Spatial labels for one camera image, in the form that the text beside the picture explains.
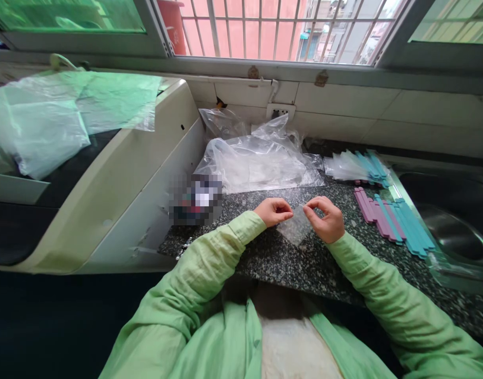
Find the granite countertop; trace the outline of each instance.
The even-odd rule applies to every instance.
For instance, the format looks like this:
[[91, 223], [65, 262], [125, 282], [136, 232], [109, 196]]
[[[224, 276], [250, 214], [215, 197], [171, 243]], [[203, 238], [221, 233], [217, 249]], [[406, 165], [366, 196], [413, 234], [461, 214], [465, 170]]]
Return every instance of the granite countertop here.
[[[375, 225], [364, 222], [354, 196], [354, 185], [324, 177], [325, 186], [276, 189], [224, 195], [222, 215], [210, 226], [173, 226], [160, 252], [177, 256], [189, 237], [200, 235], [227, 224], [241, 213], [253, 210], [267, 197], [283, 197], [294, 209], [316, 196], [327, 196], [342, 210], [345, 229], [381, 260], [397, 267], [403, 278], [415, 286], [453, 321], [474, 336], [483, 337], [483, 296], [442, 287], [426, 262], [411, 255], [405, 246], [380, 236]], [[379, 192], [366, 188], [369, 196]], [[236, 272], [265, 282], [321, 295], [353, 305], [365, 306], [362, 296], [343, 276], [324, 243], [312, 231], [299, 247], [292, 245], [276, 229], [269, 228], [247, 245]]]

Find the sink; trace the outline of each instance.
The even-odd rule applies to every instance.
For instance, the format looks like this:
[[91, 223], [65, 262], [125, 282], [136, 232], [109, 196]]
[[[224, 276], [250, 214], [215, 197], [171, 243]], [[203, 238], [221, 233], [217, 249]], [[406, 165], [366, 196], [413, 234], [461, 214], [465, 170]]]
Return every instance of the sink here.
[[483, 294], [483, 174], [473, 170], [391, 169], [392, 197], [402, 197], [438, 247], [427, 258], [442, 285]]
[[403, 172], [399, 181], [442, 251], [483, 265], [483, 176]]

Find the green jacket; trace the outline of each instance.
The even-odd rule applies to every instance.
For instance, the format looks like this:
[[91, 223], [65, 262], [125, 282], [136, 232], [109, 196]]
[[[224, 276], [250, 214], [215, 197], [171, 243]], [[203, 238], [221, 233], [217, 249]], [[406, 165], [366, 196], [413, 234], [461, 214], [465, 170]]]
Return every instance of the green jacket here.
[[[252, 301], [224, 302], [203, 319], [245, 245], [265, 229], [249, 211], [194, 241], [122, 328], [100, 378], [259, 379], [262, 329]], [[391, 337], [406, 378], [483, 378], [483, 348], [394, 266], [348, 233], [327, 248]], [[310, 320], [345, 379], [394, 377], [346, 328], [322, 313]]]

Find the dark floor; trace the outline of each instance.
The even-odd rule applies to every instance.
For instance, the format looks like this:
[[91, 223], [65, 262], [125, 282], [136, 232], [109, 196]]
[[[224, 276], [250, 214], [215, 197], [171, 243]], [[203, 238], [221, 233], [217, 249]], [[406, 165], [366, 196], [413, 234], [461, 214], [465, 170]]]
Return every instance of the dark floor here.
[[[97, 378], [120, 328], [162, 275], [0, 272], [0, 379]], [[402, 376], [387, 336], [367, 310], [325, 302], [337, 319]]]

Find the plastic bag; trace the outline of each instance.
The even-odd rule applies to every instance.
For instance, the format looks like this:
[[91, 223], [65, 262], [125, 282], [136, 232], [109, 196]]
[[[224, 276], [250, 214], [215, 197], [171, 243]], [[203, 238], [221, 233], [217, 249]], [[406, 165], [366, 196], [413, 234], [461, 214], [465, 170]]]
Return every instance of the plastic bag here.
[[8, 107], [0, 96], [0, 146], [22, 175], [41, 180], [88, 145], [74, 101]]
[[294, 216], [277, 226], [279, 231], [294, 246], [299, 246], [303, 239], [311, 232], [312, 226], [303, 211], [305, 204], [300, 204], [293, 210]]
[[229, 109], [199, 109], [208, 139], [231, 139], [250, 134], [250, 125]]
[[212, 139], [195, 174], [220, 175], [223, 193], [324, 185], [323, 179], [285, 133], [284, 115], [252, 135]]
[[324, 160], [320, 154], [304, 153], [303, 155], [310, 160], [310, 162], [313, 164], [313, 167], [324, 170]]
[[88, 134], [113, 129], [155, 130], [155, 100], [162, 78], [119, 73], [90, 74], [76, 105]]
[[161, 78], [44, 73], [0, 88], [0, 147], [22, 175], [41, 180], [85, 146], [89, 134], [153, 131]]

